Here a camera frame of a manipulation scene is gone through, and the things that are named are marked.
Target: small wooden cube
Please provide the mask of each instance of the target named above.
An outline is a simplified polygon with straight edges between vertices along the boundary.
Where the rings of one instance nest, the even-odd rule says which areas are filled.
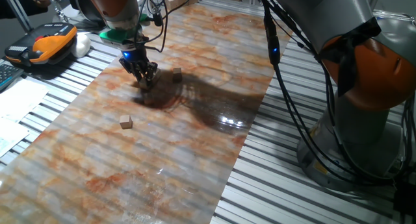
[[[153,99],[153,95],[151,93],[144,94],[144,104],[145,105],[152,105],[155,102]]]
[[[174,68],[174,82],[181,82],[182,81],[182,69],[181,68]]]
[[[133,127],[133,120],[131,120],[131,116],[121,116],[120,117],[120,126],[122,129],[130,129]]]

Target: metal slat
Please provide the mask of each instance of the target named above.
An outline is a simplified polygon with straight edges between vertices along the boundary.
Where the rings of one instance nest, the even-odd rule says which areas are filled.
[[[242,218],[242,217],[240,217],[236,214],[233,214],[232,212],[229,212],[228,210],[225,210],[225,209],[223,209],[219,206],[215,209],[215,213],[217,215],[220,215],[221,217],[224,217],[228,220],[233,221],[234,223],[239,223],[239,224],[252,224],[253,223],[253,222],[248,221],[247,219],[244,219],[244,218]]]
[[[248,150],[247,147],[242,149],[240,153],[241,158],[247,158],[252,162],[256,162],[257,164],[261,165],[264,168],[269,168],[269,170],[276,170],[290,177],[296,178],[298,181],[302,181],[304,184],[319,187],[319,185],[306,177],[302,170],[298,166],[294,166],[288,163],[284,163],[281,160],[274,158],[273,156],[266,155],[262,152],[256,151],[255,149]],[[371,207],[374,210],[378,210],[379,212],[383,212],[389,214],[393,209],[393,203],[390,201],[386,201],[384,199],[380,199],[379,197],[371,197],[371,202],[366,200],[357,199],[355,201],[356,204],[363,204],[365,206]]]
[[[211,219],[211,222],[210,223],[212,223],[212,224],[231,224],[228,221],[224,221],[223,219],[220,219],[218,217],[213,217]]]
[[[269,200],[273,203],[279,204],[282,207],[285,207],[289,210],[299,212],[305,216],[311,217],[314,222],[322,223],[348,223],[351,222],[350,219],[344,218],[342,216],[336,215],[332,212],[329,212],[323,208],[319,208],[312,204],[309,204],[295,197],[291,197],[284,192],[270,188],[256,182],[255,180],[239,175],[238,173],[231,172],[228,182],[232,185],[242,188],[249,192],[252,192],[263,199]]]
[[[8,165],[9,163],[11,163],[13,161],[13,159],[15,159],[18,156],[18,154],[16,153],[11,153],[11,152],[7,152],[5,153],[1,158],[0,158],[0,162]]]
[[[33,81],[36,82],[38,84],[42,84],[44,86],[47,87],[47,89],[49,90],[49,95],[53,95],[54,98],[59,98],[62,101],[65,101],[66,103],[71,103],[77,96],[74,95],[73,93],[67,92],[66,90],[57,88],[56,86],[50,85],[49,83],[43,82],[41,80],[32,78],[32,77],[27,77],[26,78],[28,81]]]
[[[20,145],[15,145],[12,149],[13,149],[13,151],[17,152],[18,154],[21,154],[26,148],[24,148]]]
[[[87,75],[92,78],[96,78],[101,72],[97,69],[91,68],[87,65],[80,64],[78,62],[74,62],[65,58],[64,60],[60,61],[59,64],[64,66],[65,68],[74,70],[78,73],[83,75]]]
[[[88,52],[86,55],[89,56],[90,58],[95,58],[95,59],[100,60],[101,62],[108,62],[108,63],[111,63],[116,58],[115,56],[106,55],[105,53],[101,53],[93,49],[90,50],[90,52]]]
[[[312,223],[306,219],[296,216],[286,210],[282,210],[270,203],[264,202],[252,195],[244,193],[238,189],[226,185],[222,194],[224,199],[231,201],[235,204],[250,203],[247,206],[248,210],[254,212],[256,215],[262,216],[263,219],[278,223],[290,223],[290,224],[301,224],[301,223]]]
[[[111,54],[114,57],[121,54],[119,49],[116,49],[107,45],[103,45],[102,42],[97,42],[96,40],[93,40],[93,39],[91,39],[91,46],[96,51],[106,52],[108,54]]]
[[[379,223],[389,221],[389,218],[381,216],[373,211],[364,209],[363,207],[349,203],[330,194],[326,194],[286,176],[260,168],[259,166],[250,164],[239,158],[237,159],[234,168],[238,171],[243,171],[253,178],[259,179],[262,182],[267,182],[277,188],[280,188],[281,190],[285,190],[287,193],[296,194],[304,201],[316,203],[322,208],[343,214],[344,217],[348,217],[350,219],[356,218],[368,223],[374,223],[376,220],[379,221]]]
[[[82,57],[82,58],[77,58],[77,59],[74,58],[74,60],[76,60],[78,63],[85,64],[89,66],[90,68],[98,70],[99,73],[101,73],[101,71],[103,71],[109,65],[108,63],[101,62],[96,59],[88,58],[88,57]]]
[[[251,212],[243,210],[243,209],[241,209],[241,208],[239,208],[239,207],[237,207],[233,204],[230,204],[229,202],[223,201],[223,200],[220,200],[218,202],[218,207],[220,207],[224,210],[227,210],[228,212],[231,212],[234,215],[238,215],[241,218],[244,218],[248,221],[251,221],[252,223],[264,223],[264,224],[271,223],[269,221],[266,221],[266,220],[260,218],[259,216],[256,216],[256,215],[252,214]]]

